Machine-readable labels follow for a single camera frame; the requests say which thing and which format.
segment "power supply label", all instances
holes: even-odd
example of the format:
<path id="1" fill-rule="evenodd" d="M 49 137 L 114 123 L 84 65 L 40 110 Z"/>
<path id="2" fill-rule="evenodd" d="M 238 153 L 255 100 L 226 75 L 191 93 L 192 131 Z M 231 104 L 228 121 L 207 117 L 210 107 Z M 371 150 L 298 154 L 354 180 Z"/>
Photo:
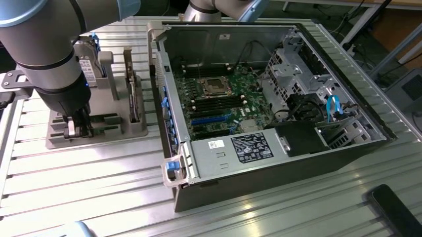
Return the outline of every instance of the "power supply label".
<path id="1" fill-rule="evenodd" d="M 232 137 L 231 142 L 242 163 L 274 157 L 263 133 Z"/>

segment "aluminum extrusion table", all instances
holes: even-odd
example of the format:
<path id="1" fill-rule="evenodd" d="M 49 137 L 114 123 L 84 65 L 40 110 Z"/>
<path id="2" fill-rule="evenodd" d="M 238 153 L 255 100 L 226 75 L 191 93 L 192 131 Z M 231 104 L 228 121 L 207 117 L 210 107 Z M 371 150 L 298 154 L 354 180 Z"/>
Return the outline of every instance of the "aluminum extrusion table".
<path id="1" fill-rule="evenodd" d="M 386 183 L 422 220 L 421 135 L 377 89 L 330 33 L 302 23 L 325 48 L 399 139 L 339 171 L 251 195 L 174 213 L 172 191 L 162 184 L 163 161 L 148 75 L 148 21 L 132 17 L 96 30 L 103 51 L 115 53 L 116 76 L 124 72 L 123 48 L 134 48 L 143 78 L 147 137 L 68 149 L 44 146 L 49 111 L 35 95 L 4 111 L 0 131 L 0 235 L 33 236 L 76 220 L 96 236 L 389 236 L 363 199 Z"/>

